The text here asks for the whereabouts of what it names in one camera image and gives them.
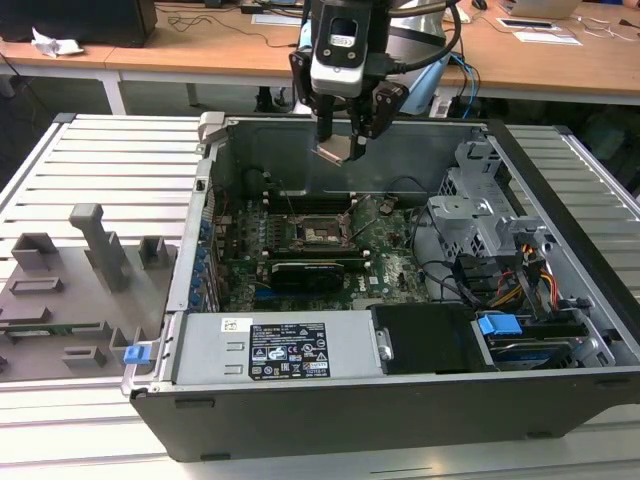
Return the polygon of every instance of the blue clip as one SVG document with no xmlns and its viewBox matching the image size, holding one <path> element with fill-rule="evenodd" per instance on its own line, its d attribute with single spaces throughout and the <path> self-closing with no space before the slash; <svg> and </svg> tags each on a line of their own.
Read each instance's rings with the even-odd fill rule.
<svg viewBox="0 0 640 480">
<path fill-rule="evenodd" d="M 124 351 L 125 365 L 149 365 L 151 363 L 151 345 L 130 345 Z"/>
<path fill-rule="evenodd" d="M 515 315 L 508 313 L 486 314 L 478 320 L 483 335 L 521 335 L 522 327 Z"/>
</svg>

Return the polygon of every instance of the green circuit board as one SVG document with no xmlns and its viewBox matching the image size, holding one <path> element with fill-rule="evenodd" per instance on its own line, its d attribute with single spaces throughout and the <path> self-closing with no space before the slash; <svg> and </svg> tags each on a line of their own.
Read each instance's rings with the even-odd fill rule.
<svg viewBox="0 0 640 480">
<path fill-rule="evenodd" d="M 375 303 L 429 301 L 427 287 L 419 279 L 419 268 L 408 245 L 410 209 L 395 209 L 382 215 L 380 206 L 384 201 L 382 196 L 362 200 L 346 220 L 340 217 L 340 222 L 331 222 L 337 215 L 326 213 L 296 216 L 292 221 L 292 215 L 270 214 L 256 202 L 245 202 L 231 212 L 231 218 L 226 220 L 229 228 L 224 239 L 218 241 L 225 276 L 222 309 L 363 310 Z M 341 233 L 347 236 L 366 227 L 349 243 L 352 249 L 358 252 L 366 249 L 370 255 L 365 268 L 346 269 L 341 291 L 325 295 L 283 295 L 271 291 L 270 262 L 262 255 L 265 248 L 287 247 L 301 231 L 309 232 L 314 227 L 320 227 L 315 231 L 325 239 L 334 238 L 333 233 L 339 234 L 337 225 L 344 223 L 348 223 L 348 231 Z M 329 258 L 318 255 L 317 261 Z M 339 261 L 349 265 L 347 260 Z M 362 260 L 353 262 L 361 264 Z"/>
</svg>

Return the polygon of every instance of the desk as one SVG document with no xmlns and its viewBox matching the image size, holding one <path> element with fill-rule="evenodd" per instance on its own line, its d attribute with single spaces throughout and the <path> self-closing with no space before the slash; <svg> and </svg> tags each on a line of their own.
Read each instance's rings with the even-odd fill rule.
<svg viewBox="0 0 640 480">
<path fill-rule="evenodd" d="M 179 10 L 184 4 L 160 4 L 164 10 Z M 212 15 L 225 24 L 250 34 L 262 34 L 271 45 L 297 42 L 299 29 L 291 26 L 253 25 L 250 15 L 239 10 L 188 13 Z M 156 30 L 145 48 L 85 46 L 86 53 L 50 58 L 28 43 L 0 42 L 0 52 L 22 75 L 35 77 L 85 78 L 100 80 L 114 114 L 127 113 L 122 81 L 186 83 L 190 103 L 196 103 L 194 84 L 290 87 L 288 53 L 291 48 L 270 48 L 258 35 L 247 36 L 215 21 L 203 21 L 186 32 L 169 25 L 168 14 L 158 11 Z M 0 75 L 11 75 L 0 60 Z"/>
<path fill-rule="evenodd" d="M 461 5 L 469 16 L 477 13 L 470 0 L 463 0 Z M 162 4 L 161 8 L 178 10 L 180 4 Z M 640 24 L 640 11 L 584 3 L 578 13 L 611 21 L 614 31 L 638 38 L 635 29 L 617 23 L 625 18 Z M 197 14 L 182 13 L 182 16 Z M 88 46 L 86 54 L 57 59 L 41 55 L 29 44 L 0 43 L 0 51 L 23 75 L 100 80 L 115 114 L 126 114 L 120 82 L 127 80 L 187 83 L 191 85 L 188 90 L 191 98 L 195 94 L 193 85 L 197 83 L 291 85 L 287 60 L 290 49 L 269 48 L 261 37 L 248 37 L 215 21 L 211 24 L 203 21 L 180 33 L 169 25 L 169 15 L 158 12 L 157 29 L 143 49 Z M 298 36 L 294 27 L 252 25 L 251 16 L 239 11 L 213 15 L 248 33 L 262 33 L 273 45 L 294 43 Z M 498 1 L 489 0 L 489 10 L 483 17 L 497 25 L 495 18 L 504 16 Z M 583 26 L 572 19 L 558 23 L 575 32 L 583 46 L 523 43 L 513 35 L 497 32 L 479 18 L 463 25 L 467 61 L 482 76 L 480 96 L 640 105 L 640 42 L 596 38 L 586 34 Z M 12 72 L 0 63 L 0 74 L 4 73 Z M 432 112 L 445 112 L 461 85 L 459 69 L 448 67 Z"/>
<path fill-rule="evenodd" d="M 467 61 L 482 77 L 481 97 L 527 100 L 640 105 L 640 38 L 637 29 L 618 25 L 621 18 L 640 24 L 640 10 L 613 5 L 583 3 L 577 15 L 611 22 L 611 29 L 638 41 L 597 38 L 585 33 L 574 19 L 555 21 L 573 32 L 583 46 L 524 43 L 495 19 L 507 17 L 497 0 L 489 0 L 489 9 L 471 24 L 462 26 Z M 473 17 L 478 10 L 470 0 L 460 2 Z M 570 34 L 563 29 L 560 34 Z M 434 101 L 434 109 L 446 109 L 462 84 L 457 67 L 448 67 Z"/>
</svg>

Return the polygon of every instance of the warning label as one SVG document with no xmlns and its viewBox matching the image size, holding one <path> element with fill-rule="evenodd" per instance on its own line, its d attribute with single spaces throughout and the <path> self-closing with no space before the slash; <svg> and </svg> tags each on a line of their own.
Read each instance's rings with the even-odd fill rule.
<svg viewBox="0 0 640 480">
<path fill-rule="evenodd" d="M 253 380 L 330 377 L 324 323 L 251 325 Z"/>
</svg>

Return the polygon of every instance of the blue cable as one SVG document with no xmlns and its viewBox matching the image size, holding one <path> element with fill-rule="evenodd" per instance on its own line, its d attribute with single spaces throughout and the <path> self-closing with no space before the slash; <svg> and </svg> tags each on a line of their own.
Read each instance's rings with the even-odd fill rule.
<svg viewBox="0 0 640 480">
<path fill-rule="evenodd" d="M 473 70 L 471 69 L 471 67 L 469 67 L 469 65 L 467 65 L 464 61 L 462 61 L 458 56 L 452 55 L 452 57 L 456 62 L 458 62 L 462 66 L 462 68 L 464 68 L 464 70 L 471 77 L 471 97 L 469 97 L 469 104 L 467 105 L 467 109 L 462 115 L 462 118 L 467 118 L 467 115 L 469 115 L 469 112 L 471 111 L 471 105 L 473 105 L 473 100 L 475 99 L 476 94 L 478 93 L 476 91 L 476 81 L 473 77 Z"/>
</svg>

